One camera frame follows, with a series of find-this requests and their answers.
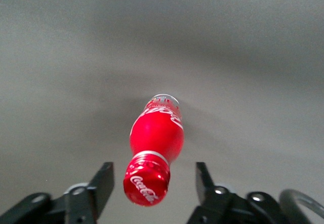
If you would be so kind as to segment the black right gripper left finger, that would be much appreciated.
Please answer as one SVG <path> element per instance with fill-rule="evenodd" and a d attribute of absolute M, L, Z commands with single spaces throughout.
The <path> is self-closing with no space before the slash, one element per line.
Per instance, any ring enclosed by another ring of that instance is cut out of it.
<path fill-rule="evenodd" d="M 97 223 L 114 189 L 114 163 L 105 162 L 89 182 L 64 193 L 65 223 Z"/>

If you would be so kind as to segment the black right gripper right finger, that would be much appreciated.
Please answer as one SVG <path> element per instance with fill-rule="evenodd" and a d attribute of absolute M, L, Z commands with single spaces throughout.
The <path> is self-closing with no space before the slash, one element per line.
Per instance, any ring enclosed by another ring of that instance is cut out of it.
<path fill-rule="evenodd" d="M 247 200 L 229 188 L 215 185 L 204 162 L 195 165 L 198 205 L 188 223 L 251 223 Z"/>

